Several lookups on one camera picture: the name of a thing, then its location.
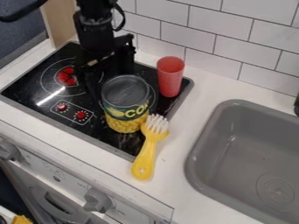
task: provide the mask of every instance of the oven door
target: oven door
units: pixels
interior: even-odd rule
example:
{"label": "oven door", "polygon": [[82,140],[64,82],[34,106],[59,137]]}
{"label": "oven door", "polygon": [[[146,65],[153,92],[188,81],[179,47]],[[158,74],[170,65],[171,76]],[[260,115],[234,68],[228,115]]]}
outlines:
{"label": "oven door", "polygon": [[120,222],[86,212],[75,201],[51,188],[40,178],[14,165],[1,161],[1,167],[10,182],[31,211],[35,220],[42,224],[120,224]]}

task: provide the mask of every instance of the sink basin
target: sink basin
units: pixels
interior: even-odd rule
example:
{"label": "sink basin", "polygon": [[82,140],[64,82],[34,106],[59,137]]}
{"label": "sink basin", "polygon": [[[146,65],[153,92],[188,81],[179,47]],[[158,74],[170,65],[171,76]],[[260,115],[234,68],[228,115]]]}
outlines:
{"label": "sink basin", "polygon": [[199,193],[258,221],[299,223],[299,118],[225,101],[194,144],[185,174]]}

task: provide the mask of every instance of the white tile wall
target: white tile wall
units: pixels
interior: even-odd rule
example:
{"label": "white tile wall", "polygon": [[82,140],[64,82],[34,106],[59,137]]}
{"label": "white tile wall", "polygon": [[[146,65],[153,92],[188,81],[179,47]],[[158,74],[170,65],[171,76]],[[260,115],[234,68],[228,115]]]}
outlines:
{"label": "white tile wall", "polygon": [[124,11],[136,12],[135,0],[118,0],[117,3]]}
{"label": "white tile wall", "polygon": [[298,0],[224,0],[223,11],[290,25]]}
{"label": "white tile wall", "polygon": [[283,52],[276,70],[299,77],[299,55],[292,52]]}
{"label": "white tile wall", "polygon": [[299,90],[298,78],[256,66],[243,65],[240,80],[293,96]]}
{"label": "white tile wall", "polygon": [[250,41],[299,53],[299,30],[285,25],[255,21]]}
{"label": "white tile wall", "polygon": [[217,37],[215,54],[274,69],[281,51],[232,38]]}
{"label": "white tile wall", "polygon": [[139,50],[288,95],[299,92],[299,0],[119,1]]}
{"label": "white tile wall", "polygon": [[176,2],[197,5],[213,10],[219,10],[221,6],[221,0],[176,0]]}
{"label": "white tile wall", "polygon": [[184,48],[182,46],[166,43],[158,39],[138,35],[138,45],[143,52],[154,54],[158,57],[172,55],[181,59],[184,58]]}
{"label": "white tile wall", "polygon": [[215,34],[165,22],[162,23],[161,31],[163,40],[209,53],[212,52],[216,37]]}
{"label": "white tile wall", "polygon": [[190,67],[196,67],[213,74],[223,75],[232,79],[237,79],[240,62],[220,58],[218,56],[187,49],[186,64]]}
{"label": "white tile wall", "polygon": [[131,13],[126,13],[126,19],[124,29],[156,39],[160,38],[160,21]]}
{"label": "white tile wall", "polygon": [[191,7],[189,26],[237,39],[248,39],[252,22],[251,18]]}
{"label": "white tile wall", "polygon": [[138,0],[137,13],[178,25],[187,25],[188,6],[166,0]]}

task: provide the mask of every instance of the scrub brush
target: scrub brush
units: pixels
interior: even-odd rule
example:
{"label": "scrub brush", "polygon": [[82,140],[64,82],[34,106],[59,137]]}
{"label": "scrub brush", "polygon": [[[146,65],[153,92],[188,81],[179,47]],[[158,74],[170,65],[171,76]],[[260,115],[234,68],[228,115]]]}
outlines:
{"label": "scrub brush", "polygon": [[15,216],[11,224],[33,224],[33,222],[27,220],[27,218],[22,215],[22,216]]}
{"label": "scrub brush", "polygon": [[150,179],[152,176],[156,144],[159,140],[169,135],[168,128],[169,123],[167,119],[161,115],[149,115],[147,121],[141,125],[141,131],[145,135],[146,140],[131,168],[132,175],[137,179],[145,180]]}

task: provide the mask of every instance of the white countertop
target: white countertop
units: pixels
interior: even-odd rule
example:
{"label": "white countertop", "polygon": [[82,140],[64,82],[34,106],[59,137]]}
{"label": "white countertop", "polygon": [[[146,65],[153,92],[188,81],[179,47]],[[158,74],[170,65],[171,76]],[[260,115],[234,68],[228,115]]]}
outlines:
{"label": "white countertop", "polygon": [[[0,70],[0,89],[53,51],[50,41],[47,40],[31,49],[21,59]],[[157,58],[138,53],[136,60],[154,66]],[[172,117],[170,136],[158,145],[155,175],[148,182],[140,182],[130,175],[129,161],[101,150],[4,102],[0,102],[0,116],[2,120],[18,129],[174,207],[175,223],[260,223],[196,192],[184,176],[184,161],[210,114],[221,102],[243,99],[293,114],[295,98],[191,67],[185,69],[184,76],[193,79],[195,86]]]}

